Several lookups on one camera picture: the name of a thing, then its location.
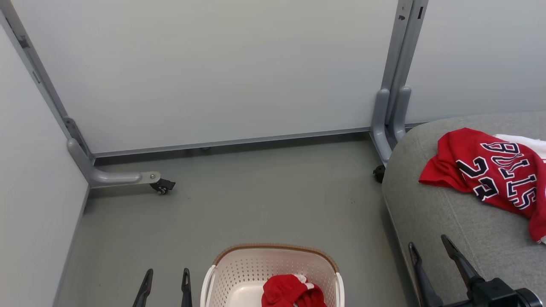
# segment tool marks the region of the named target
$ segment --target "red jersey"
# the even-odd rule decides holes
[[[468,128],[448,132],[419,182],[474,193],[485,203],[530,218],[534,241],[546,236],[546,167],[524,145]]]

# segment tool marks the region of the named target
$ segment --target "gray floor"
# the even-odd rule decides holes
[[[147,306],[179,306],[187,267],[197,307],[214,258],[262,242],[328,253],[346,306],[417,306],[371,176],[379,165],[371,142],[293,145],[103,167],[158,170],[176,187],[88,201],[58,306],[131,306],[148,268],[155,274]]]

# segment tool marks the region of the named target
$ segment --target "gray fabric ottoman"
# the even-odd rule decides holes
[[[414,242],[445,304],[466,298],[466,287],[440,239],[446,234],[486,280],[499,277],[546,300],[546,245],[529,237],[528,220],[480,202],[472,194],[422,185],[427,161],[445,133],[468,127],[488,134],[546,140],[546,112],[465,116],[410,130],[393,151],[383,194],[413,283],[408,243]]]

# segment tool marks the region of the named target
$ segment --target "brown basket rim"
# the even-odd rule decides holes
[[[231,253],[233,251],[248,250],[248,249],[292,250],[292,251],[313,253],[315,255],[321,256],[326,261],[328,261],[328,263],[330,263],[330,265],[334,269],[334,272],[339,273],[339,271],[340,271],[339,268],[337,267],[336,262],[332,259],[332,257],[328,256],[327,253],[325,253],[325,252],[323,252],[321,250],[312,249],[310,247],[304,247],[304,246],[299,246],[299,245],[289,245],[289,244],[238,244],[238,245],[234,245],[232,247],[229,247],[229,248],[223,250],[218,255],[218,257],[216,257],[216,259],[214,259],[214,262],[212,264],[213,265],[218,265],[218,263],[220,262],[220,260],[222,260],[222,258],[224,258],[227,254],[229,254],[229,253]]]

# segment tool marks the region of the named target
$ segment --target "gray partition foot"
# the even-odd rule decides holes
[[[103,172],[91,164],[78,141],[73,138],[68,139],[67,148],[91,188],[149,184],[159,194],[166,194],[175,185],[162,179],[159,172]]]
[[[389,125],[389,133],[396,142],[400,142],[406,135],[406,112],[410,103],[411,88],[404,86],[398,90],[396,101]]]
[[[385,114],[387,113],[389,94],[390,92],[386,88],[382,88],[377,92],[375,107],[373,108],[372,126],[370,128],[373,144],[383,164],[387,164],[392,153],[385,133]]]

